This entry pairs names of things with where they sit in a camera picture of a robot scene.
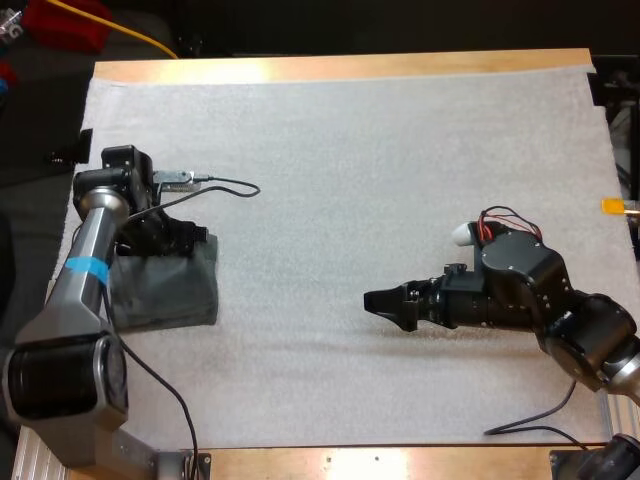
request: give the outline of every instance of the red wire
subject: red wire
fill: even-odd
[[[529,233],[533,234],[536,238],[540,239],[540,237],[542,236],[540,233],[539,229],[535,229],[534,227],[530,226],[530,225],[521,225],[517,222],[514,222],[513,220],[510,220],[508,218],[505,218],[503,216],[500,215],[487,215],[487,217],[489,218],[495,218],[496,220],[500,220],[502,222],[507,222],[510,223],[511,225],[518,227],[520,229],[523,229],[525,231],[528,231]]]

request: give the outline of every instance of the gray cloth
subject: gray cloth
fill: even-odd
[[[119,330],[213,325],[218,313],[218,239],[196,243],[190,258],[120,257],[109,271],[112,306]]]
[[[572,285],[640,318],[640,286],[604,112],[585,68],[263,85],[150,86],[94,80],[92,165],[132,143],[158,169],[252,181],[169,213],[220,241],[215,326],[131,335],[184,395],[207,447],[556,442],[483,437],[546,410],[569,377],[533,334],[422,323],[400,331],[364,292],[472,262],[450,232],[507,204],[542,228]],[[65,245],[76,225],[67,217]],[[130,365],[126,429],[188,448],[175,400]],[[583,441],[609,431],[584,387],[552,418]]]

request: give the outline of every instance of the black cable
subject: black cable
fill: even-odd
[[[585,447],[582,443],[580,443],[578,440],[576,440],[575,438],[573,438],[571,435],[569,435],[566,432],[563,432],[562,430],[558,429],[558,428],[554,428],[554,427],[549,427],[546,425],[535,425],[532,427],[521,427],[521,428],[513,428],[513,427],[517,427],[519,425],[524,425],[525,423],[531,423],[534,422],[536,420],[540,420],[541,418],[545,418],[548,417],[550,415],[553,415],[554,413],[556,413],[558,410],[562,409],[567,402],[569,402],[569,400],[571,399],[571,396],[573,395],[573,391],[576,388],[576,381],[574,380],[573,382],[571,382],[571,386],[569,387],[569,390],[567,391],[566,395],[564,396],[564,398],[562,399],[562,401],[556,405],[555,407],[539,413],[537,415],[533,415],[531,417],[527,417],[527,418],[523,418],[522,420],[517,420],[515,422],[511,422],[511,423],[507,423],[505,425],[500,425],[499,427],[495,427],[495,428],[491,428],[489,430],[487,430],[486,432],[484,432],[485,435],[503,435],[503,434],[507,434],[507,433],[516,433],[516,432],[529,432],[532,430],[547,430],[549,432],[554,432],[557,433],[558,435],[563,436],[564,438],[566,438],[567,440],[569,440],[571,443],[573,443],[574,445],[580,447],[582,450],[587,450],[587,447]]]
[[[492,433],[491,435],[503,435],[503,434],[506,434],[506,433],[516,433],[516,432],[530,432],[532,430],[546,430],[546,431],[549,431],[549,432],[557,433],[558,435],[561,435],[564,438],[566,438],[567,440],[569,440],[576,447],[579,447],[582,450],[589,450],[586,446],[584,446],[582,443],[580,443],[578,440],[573,438],[568,433],[563,432],[559,428],[549,427],[547,425],[536,425],[536,426],[533,426],[533,427],[511,428],[509,430],[502,430],[500,432]]]
[[[193,420],[191,419],[191,414],[189,413],[189,407],[187,403],[182,398],[182,395],[167,382],[164,378],[162,378],[158,373],[156,373],[153,368],[147,365],[131,348],[124,342],[118,331],[116,330],[115,322],[113,321],[113,309],[111,306],[111,301],[109,300],[109,294],[107,293],[107,289],[104,288],[102,291],[102,298],[104,300],[104,309],[107,315],[107,320],[113,326],[113,333],[115,337],[122,345],[122,349],[127,352],[127,354],[136,362],[140,367],[142,367],[149,375],[151,375],[155,380],[160,383],[164,388],[166,388],[175,398],[178,400],[178,403],[182,407],[182,411],[184,412],[184,416],[187,420],[187,425],[189,426],[189,433],[191,434],[191,441],[193,443],[193,457],[191,462],[191,472],[189,474],[190,480],[196,480],[198,477],[198,439],[196,438],[196,429],[193,426]]]
[[[162,203],[160,205],[156,205],[155,207],[147,208],[146,210],[142,210],[141,212],[134,213],[133,215],[131,215],[129,217],[127,222],[133,222],[134,220],[138,220],[139,218],[146,217],[147,215],[149,215],[149,214],[151,214],[151,213],[153,213],[155,211],[161,210],[163,208],[172,207],[174,205],[177,205],[178,203],[186,202],[187,200],[191,200],[192,198],[197,197],[198,195],[202,195],[203,193],[207,193],[207,192],[214,192],[214,191],[226,192],[226,193],[230,193],[231,195],[235,195],[236,197],[242,197],[242,198],[255,197],[256,195],[258,195],[260,193],[260,187],[258,187],[257,185],[254,185],[253,183],[243,182],[243,181],[240,181],[240,180],[232,180],[232,179],[229,179],[229,178],[214,178],[214,177],[210,177],[210,180],[214,180],[214,181],[218,181],[218,182],[234,183],[234,184],[237,184],[237,185],[243,185],[245,187],[252,188],[254,191],[251,192],[251,193],[242,193],[242,192],[238,192],[237,190],[233,190],[231,188],[221,187],[219,185],[215,185],[215,186],[212,186],[212,187],[203,188],[202,190],[199,190],[197,192],[190,193],[189,195],[186,195],[186,196],[184,196],[182,198],[179,198],[177,200],[173,200],[173,201],[167,202],[167,203]]]
[[[535,223],[530,222],[529,220],[524,218],[522,215],[520,215],[518,212],[516,212],[511,207],[505,207],[503,205],[494,205],[493,207],[489,207],[489,208],[483,210],[482,212],[480,212],[480,219],[484,220],[484,218],[489,214],[489,212],[491,212],[492,210],[499,210],[499,209],[507,210],[508,212],[511,212],[511,214],[514,217],[519,218],[520,220],[525,222],[527,225],[529,225],[534,230],[534,232],[535,232],[536,236],[538,237],[538,239],[540,241],[542,241],[542,230],[540,229],[540,227],[538,227],[538,225],[536,225]]]
[[[73,234],[71,235],[71,245],[76,243],[76,237],[78,236],[78,232],[80,231],[81,228],[82,228],[82,224],[78,225],[73,231]]]

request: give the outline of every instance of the orange object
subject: orange object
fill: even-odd
[[[111,11],[99,0],[69,0],[67,3],[111,20]],[[66,12],[47,0],[29,2],[22,26],[43,45],[84,53],[100,53],[110,31],[104,25]]]

